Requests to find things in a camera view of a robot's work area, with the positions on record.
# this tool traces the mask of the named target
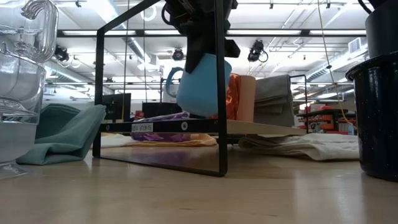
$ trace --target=label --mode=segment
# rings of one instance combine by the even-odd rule
[[[154,131],[153,123],[143,123],[143,124],[132,124],[131,132],[133,133],[149,133]]]

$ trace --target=desk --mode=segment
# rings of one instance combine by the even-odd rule
[[[313,162],[235,150],[229,159],[225,178],[91,156],[80,162],[30,166],[31,175],[0,181],[1,223],[398,220],[398,184],[364,175],[358,162]]]

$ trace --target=ceiling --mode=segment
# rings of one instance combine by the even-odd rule
[[[79,1],[81,7],[76,7],[75,1],[53,0],[59,10],[58,29],[60,30],[97,30],[108,21],[104,18],[101,3],[111,1],[121,14],[135,6],[140,1],[121,0],[88,0]],[[270,9],[268,0],[238,0],[239,6],[232,10],[229,16],[232,29],[320,29],[317,0],[273,0],[274,7]],[[322,19],[325,29],[364,29],[367,13],[355,0],[331,0],[331,7],[326,8],[326,0],[321,1]],[[136,29],[174,29],[165,24],[160,16],[164,1],[158,2],[154,8],[156,14],[151,21],[145,21],[141,15],[134,16],[128,21],[129,30]],[[145,17],[153,16],[154,9],[145,11]],[[147,81],[159,81],[161,76],[167,77],[172,67],[183,67],[184,61],[175,62],[170,59],[170,53],[175,48],[187,50],[185,37],[135,37],[146,54],[157,55],[158,65],[164,67],[163,73],[158,70],[140,70],[140,64],[134,52],[126,47],[121,38],[105,39],[104,76],[131,77],[131,82],[141,82],[145,76]],[[227,58],[232,65],[233,73],[252,75],[257,78],[282,74],[306,74],[315,67],[325,63],[326,53],[321,37],[229,37],[234,39],[241,49],[239,58]],[[333,58],[341,52],[347,51],[348,43],[355,37],[328,37],[326,46],[328,56]],[[269,60],[266,63],[249,63],[247,60],[249,49],[255,40],[262,40],[267,46]],[[96,39],[92,37],[58,38],[57,44],[67,48],[68,53],[78,59],[68,66],[83,78],[95,79],[95,47]],[[122,86],[111,86],[117,90]]]

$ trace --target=blue mug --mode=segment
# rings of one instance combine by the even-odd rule
[[[231,65],[224,61],[225,90],[228,87]],[[183,75],[178,86],[177,95],[170,93],[172,78],[178,71]],[[217,68],[216,56],[205,54],[192,73],[183,68],[173,68],[166,80],[167,94],[177,99],[177,104],[186,112],[199,116],[213,116],[218,114],[217,100]]]

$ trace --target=teal cloth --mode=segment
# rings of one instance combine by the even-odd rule
[[[19,164],[47,165],[83,160],[105,118],[105,106],[80,111],[67,105],[43,108],[33,148]]]

